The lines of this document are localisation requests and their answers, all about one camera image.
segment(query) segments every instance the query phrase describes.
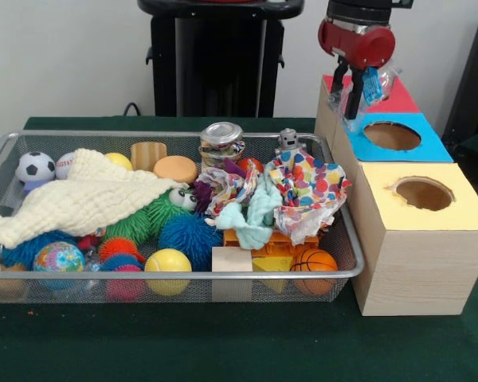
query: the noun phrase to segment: shape sorter box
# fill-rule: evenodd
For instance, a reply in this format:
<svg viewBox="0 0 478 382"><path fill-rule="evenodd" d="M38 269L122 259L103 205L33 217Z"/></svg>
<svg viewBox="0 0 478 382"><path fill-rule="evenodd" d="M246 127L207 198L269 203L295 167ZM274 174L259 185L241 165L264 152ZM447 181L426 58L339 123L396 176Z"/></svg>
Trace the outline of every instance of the shape sorter box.
<svg viewBox="0 0 478 382"><path fill-rule="evenodd" d="M327 140L331 149L335 140L336 128L341 125L335 113L329 108L327 99L333 82L333 76L323 76L320 85L319 105L315 119L315 133ZM351 76L343 77L343 88L351 83ZM390 98L369 109L370 113L420 113L404 84L395 79Z"/></svg>
<svg viewBox="0 0 478 382"><path fill-rule="evenodd" d="M459 166L364 162L352 193L362 314L460 314L478 277L478 196Z"/></svg>
<svg viewBox="0 0 478 382"><path fill-rule="evenodd" d="M366 114L357 133L346 127L336 129L331 154L353 184L359 162L453 163L421 113Z"/></svg>

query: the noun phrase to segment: white wall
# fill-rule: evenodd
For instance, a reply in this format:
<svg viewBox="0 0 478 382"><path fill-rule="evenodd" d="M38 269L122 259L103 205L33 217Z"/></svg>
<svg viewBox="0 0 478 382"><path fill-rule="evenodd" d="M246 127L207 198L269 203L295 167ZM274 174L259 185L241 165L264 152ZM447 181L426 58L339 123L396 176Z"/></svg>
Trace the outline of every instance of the white wall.
<svg viewBox="0 0 478 382"><path fill-rule="evenodd" d="M285 22L276 116L315 116L319 78L335 59L319 47L326 0ZM135 0L0 2L0 134L31 115L118 115L129 101L154 112L150 17ZM478 0L416 0L395 10L402 79L441 131L478 24Z"/></svg>

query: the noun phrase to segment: circular hole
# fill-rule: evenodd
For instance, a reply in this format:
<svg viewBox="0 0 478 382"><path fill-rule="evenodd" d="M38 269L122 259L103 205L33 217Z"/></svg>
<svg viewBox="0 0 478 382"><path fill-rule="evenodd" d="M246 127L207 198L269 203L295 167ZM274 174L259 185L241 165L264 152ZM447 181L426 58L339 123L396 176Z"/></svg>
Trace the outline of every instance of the circular hole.
<svg viewBox="0 0 478 382"><path fill-rule="evenodd" d="M427 177L402 179L395 192L406 199L408 205L431 211L445 209L454 200L453 193L448 187Z"/></svg>
<svg viewBox="0 0 478 382"><path fill-rule="evenodd" d="M376 146L390 150L412 150L420 146L420 135L406 125L394 122L376 122L363 132Z"/></svg>

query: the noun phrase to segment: plastic bag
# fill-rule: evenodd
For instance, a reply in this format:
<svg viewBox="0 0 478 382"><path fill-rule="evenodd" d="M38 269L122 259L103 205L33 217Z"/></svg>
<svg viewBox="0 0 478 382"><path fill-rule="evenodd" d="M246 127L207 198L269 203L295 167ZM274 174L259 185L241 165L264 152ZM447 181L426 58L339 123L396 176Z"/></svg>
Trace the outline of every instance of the plastic bag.
<svg viewBox="0 0 478 382"><path fill-rule="evenodd" d="M374 105L390 98L395 79L400 73L402 73L402 69L398 67L393 60L389 60L387 64L379 69L368 68L365 71L363 75L363 92L359 103L358 115L355 119L345 118L347 100L354 86L352 82L341 92L330 94L328 103L331 109L339 116L343 125L349 131L358 133L359 125L368 110Z"/></svg>

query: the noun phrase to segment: blue object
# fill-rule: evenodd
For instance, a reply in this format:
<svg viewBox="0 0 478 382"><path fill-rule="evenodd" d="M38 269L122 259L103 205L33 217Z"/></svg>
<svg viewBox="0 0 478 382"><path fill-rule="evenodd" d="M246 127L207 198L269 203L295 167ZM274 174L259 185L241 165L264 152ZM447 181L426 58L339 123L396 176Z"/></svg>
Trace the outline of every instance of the blue object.
<svg viewBox="0 0 478 382"><path fill-rule="evenodd" d="M28 271L32 271L33 259L35 255L46 245L64 241L76 245L76 239L62 231L51 231L43 233L31 240L19 244L15 249L3 248L2 263L6 267L12 267L14 264L23 264Z"/></svg>
<svg viewBox="0 0 478 382"><path fill-rule="evenodd" d="M101 271L111 272L117 269L122 265L135 265L140 269L143 269L143 265L139 261L128 253L117 253L112 257L106 259L104 263L101 264Z"/></svg>
<svg viewBox="0 0 478 382"><path fill-rule="evenodd" d="M382 85L376 68L366 68L363 74L363 96L368 106L382 98Z"/></svg>
<svg viewBox="0 0 478 382"><path fill-rule="evenodd" d="M44 272L81 272L85 258L80 249L73 244L57 241L43 247L33 261L34 271ZM66 290L77 287L80 280L40 279L39 283L50 290Z"/></svg>
<svg viewBox="0 0 478 382"><path fill-rule="evenodd" d="M421 138L418 147L412 150L390 150L376 146L364 135L372 123L400 123L417 133ZM449 162L453 163L436 132L421 113L374 113L366 114L359 126L359 133L345 128L354 154L363 162Z"/></svg>
<svg viewBox="0 0 478 382"><path fill-rule="evenodd" d="M196 272L211 270L213 247L223 245L223 232L210 227L202 216L177 215L170 218L159 236L158 248L182 252Z"/></svg>
<svg viewBox="0 0 478 382"><path fill-rule="evenodd" d="M51 181L26 181L25 187L23 187L23 191L28 195L35 189L45 185L46 183L50 183Z"/></svg>
<svg viewBox="0 0 478 382"><path fill-rule="evenodd" d="M261 249L271 238L274 209L280 207L283 201L280 190L269 176L272 169L274 165L272 162L268 163L264 173L259 176L246 219L242 206L235 201L228 203L216 218L216 227L235 230L241 248Z"/></svg>

